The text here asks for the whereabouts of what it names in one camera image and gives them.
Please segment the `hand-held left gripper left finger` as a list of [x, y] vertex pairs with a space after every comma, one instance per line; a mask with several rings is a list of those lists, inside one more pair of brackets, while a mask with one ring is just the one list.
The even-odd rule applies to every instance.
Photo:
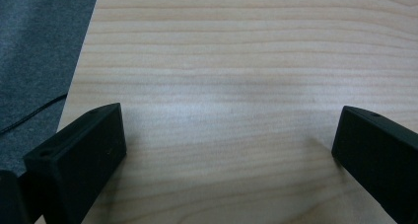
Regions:
[[24, 156], [30, 219], [81, 224], [125, 156], [120, 104], [84, 113]]

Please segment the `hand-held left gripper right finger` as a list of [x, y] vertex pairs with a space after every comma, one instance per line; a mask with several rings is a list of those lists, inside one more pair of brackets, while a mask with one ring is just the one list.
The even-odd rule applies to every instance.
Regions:
[[418, 133], [345, 106], [331, 154], [397, 224], [418, 224]]

